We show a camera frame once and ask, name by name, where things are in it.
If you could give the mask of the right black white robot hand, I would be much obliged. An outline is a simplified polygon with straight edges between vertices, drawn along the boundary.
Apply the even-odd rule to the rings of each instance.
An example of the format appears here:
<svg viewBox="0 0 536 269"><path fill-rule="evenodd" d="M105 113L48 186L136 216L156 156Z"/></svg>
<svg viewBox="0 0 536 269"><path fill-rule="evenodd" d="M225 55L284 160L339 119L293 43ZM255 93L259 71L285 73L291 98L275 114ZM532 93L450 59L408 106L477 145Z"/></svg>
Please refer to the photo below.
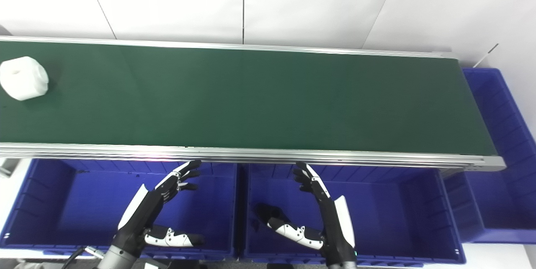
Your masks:
<svg viewBox="0 0 536 269"><path fill-rule="evenodd" d="M323 179L310 164L298 161L293 169L300 191L314 195L323 221L323 230L294 224L279 207L266 203L255 206L258 219L279 235L318 250L329 269L356 269L356 237L344 195L333 199Z"/></svg>

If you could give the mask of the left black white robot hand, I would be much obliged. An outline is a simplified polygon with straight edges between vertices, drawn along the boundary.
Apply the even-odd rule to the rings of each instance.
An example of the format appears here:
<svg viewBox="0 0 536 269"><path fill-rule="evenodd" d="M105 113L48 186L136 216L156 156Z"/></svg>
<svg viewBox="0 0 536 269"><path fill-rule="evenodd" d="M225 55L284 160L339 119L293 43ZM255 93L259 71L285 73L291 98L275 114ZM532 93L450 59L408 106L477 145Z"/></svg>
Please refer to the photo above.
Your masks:
<svg viewBox="0 0 536 269"><path fill-rule="evenodd" d="M199 166L201 160L186 162L175 168L151 190L142 184L123 213L111 246L121 254L139 258L147 245L190 248L205 244L203 235L155 224L164 204L181 191L197 189L197 185L186 180L200 175L197 170Z"/></svg>

